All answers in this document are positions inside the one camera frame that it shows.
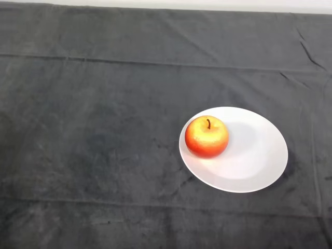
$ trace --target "plate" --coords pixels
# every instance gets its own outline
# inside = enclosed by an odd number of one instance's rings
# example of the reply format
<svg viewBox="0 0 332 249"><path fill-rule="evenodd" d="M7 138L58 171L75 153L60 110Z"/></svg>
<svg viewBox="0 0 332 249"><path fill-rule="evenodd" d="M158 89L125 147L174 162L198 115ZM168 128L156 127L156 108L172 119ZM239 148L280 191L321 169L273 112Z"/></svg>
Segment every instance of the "plate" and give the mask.
<svg viewBox="0 0 332 249"><path fill-rule="evenodd" d="M219 156L203 159L185 143L187 126L197 117L210 115L225 123L227 148ZM288 150L280 131L266 118L236 107L216 107L193 116L183 127L179 149L188 169L204 183L236 193L253 192L274 183L284 172Z"/></svg>

